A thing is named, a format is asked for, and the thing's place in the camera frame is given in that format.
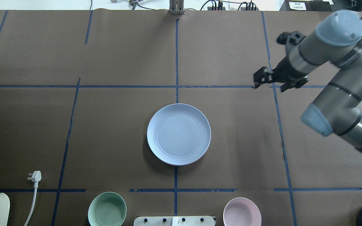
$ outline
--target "plate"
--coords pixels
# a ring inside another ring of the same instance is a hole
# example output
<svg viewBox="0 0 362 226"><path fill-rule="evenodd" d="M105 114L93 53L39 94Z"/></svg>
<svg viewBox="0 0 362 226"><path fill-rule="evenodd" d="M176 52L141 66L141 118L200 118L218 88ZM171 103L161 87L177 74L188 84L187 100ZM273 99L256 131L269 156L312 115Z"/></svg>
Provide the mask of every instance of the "plate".
<svg viewBox="0 0 362 226"><path fill-rule="evenodd" d="M200 110L187 104L172 104L152 117L147 137L157 158L173 166L184 166L205 154L211 131Z"/></svg>

